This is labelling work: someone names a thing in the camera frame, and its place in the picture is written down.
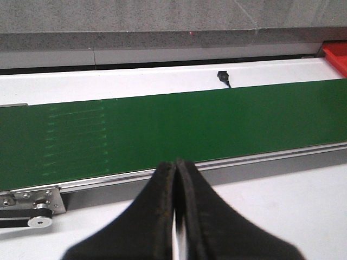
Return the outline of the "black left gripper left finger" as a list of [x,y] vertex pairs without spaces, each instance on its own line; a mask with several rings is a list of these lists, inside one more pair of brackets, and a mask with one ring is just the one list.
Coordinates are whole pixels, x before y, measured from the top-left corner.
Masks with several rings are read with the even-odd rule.
[[172,259],[175,166],[160,163],[131,205],[64,259]]

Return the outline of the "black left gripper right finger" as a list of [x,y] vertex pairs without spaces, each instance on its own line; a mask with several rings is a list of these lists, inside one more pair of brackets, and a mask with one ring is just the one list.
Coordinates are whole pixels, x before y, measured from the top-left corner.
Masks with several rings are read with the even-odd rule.
[[192,161],[176,165],[177,224],[185,227],[187,259],[304,259],[230,207]]

